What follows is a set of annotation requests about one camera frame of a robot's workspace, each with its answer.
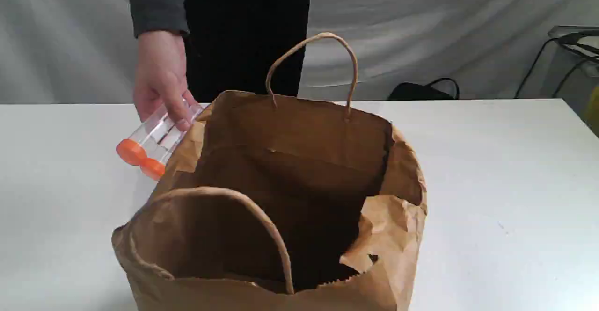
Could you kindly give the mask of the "person's right hand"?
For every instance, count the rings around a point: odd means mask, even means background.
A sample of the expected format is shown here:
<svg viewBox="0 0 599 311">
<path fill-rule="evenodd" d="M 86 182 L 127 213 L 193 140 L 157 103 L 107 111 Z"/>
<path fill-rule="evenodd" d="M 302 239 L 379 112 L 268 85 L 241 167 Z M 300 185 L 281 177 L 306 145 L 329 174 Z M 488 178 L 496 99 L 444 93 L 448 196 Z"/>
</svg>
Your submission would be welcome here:
<svg viewBox="0 0 599 311">
<path fill-rule="evenodd" d="M 140 120 L 146 121 L 164 106 L 178 130 L 189 130 L 192 116 L 188 107 L 196 106 L 197 101 L 188 89 L 183 37 L 157 30 L 139 35 L 137 45 L 132 96 Z"/>
</svg>

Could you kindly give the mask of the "dark grey sleeved forearm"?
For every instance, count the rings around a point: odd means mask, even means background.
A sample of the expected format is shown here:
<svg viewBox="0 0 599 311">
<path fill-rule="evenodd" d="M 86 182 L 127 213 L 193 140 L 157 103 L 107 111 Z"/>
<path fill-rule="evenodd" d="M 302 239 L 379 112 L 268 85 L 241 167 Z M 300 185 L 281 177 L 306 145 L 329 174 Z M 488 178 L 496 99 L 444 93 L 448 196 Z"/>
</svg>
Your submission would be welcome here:
<svg viewBox="0 0 599 311">
<path fill-rule="evenodd" d="M 135 38 L 155 31 L 189 33 L 184 0 L 129 0 L 129 8 Z"/>
</svg>

